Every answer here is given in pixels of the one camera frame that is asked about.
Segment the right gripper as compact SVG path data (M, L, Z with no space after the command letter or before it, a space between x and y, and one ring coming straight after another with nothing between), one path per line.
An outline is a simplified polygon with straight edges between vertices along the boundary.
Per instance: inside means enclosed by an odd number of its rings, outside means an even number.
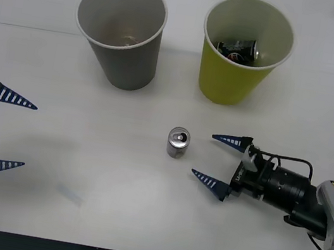
M213 134L212 138L241 152L243 154L242 160L229 185L193 168L192 173L195 177L222 202L229 195L239 197L241 193L246 193L257 199L263 196L271 174L275 170L273 161L276 159L275 154L266 153L254 146L252 137Z

